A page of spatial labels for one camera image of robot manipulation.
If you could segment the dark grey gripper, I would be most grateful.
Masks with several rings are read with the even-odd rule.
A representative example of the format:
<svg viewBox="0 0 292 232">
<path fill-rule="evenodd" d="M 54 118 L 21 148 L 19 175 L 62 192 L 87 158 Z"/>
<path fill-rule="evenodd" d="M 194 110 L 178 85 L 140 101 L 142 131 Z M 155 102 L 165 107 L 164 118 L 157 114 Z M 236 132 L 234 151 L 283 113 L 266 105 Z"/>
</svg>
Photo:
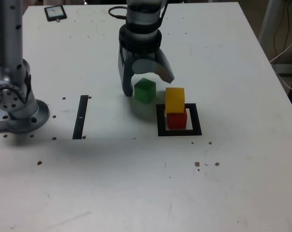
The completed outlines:
<svg viewBox="0 0 292 232">
<path fill-rule="evenodd" d="M 118 53 L 118 70 L 126 97 L 133 95 L 131 79 L 134 74 L 154 73 L 166 83 L 175 79 L 171 66 L 161 49 L 151 53 L 129 52 L 122 46 Z"/>
</svg>

